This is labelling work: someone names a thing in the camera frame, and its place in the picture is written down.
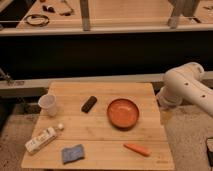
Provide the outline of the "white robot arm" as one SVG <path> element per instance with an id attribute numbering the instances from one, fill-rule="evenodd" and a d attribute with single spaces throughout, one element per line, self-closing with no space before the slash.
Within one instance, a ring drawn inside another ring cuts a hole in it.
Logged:
<path id="1" fill-rule="evenodd" d="M 163 76 L 164 86 L 156 95 L 160 106 L 175 108 L 186 100 L 213 117 L 213 90 L 201 82 L 204 74 L 204 68 L 196 62 L 168 70 Z"/>

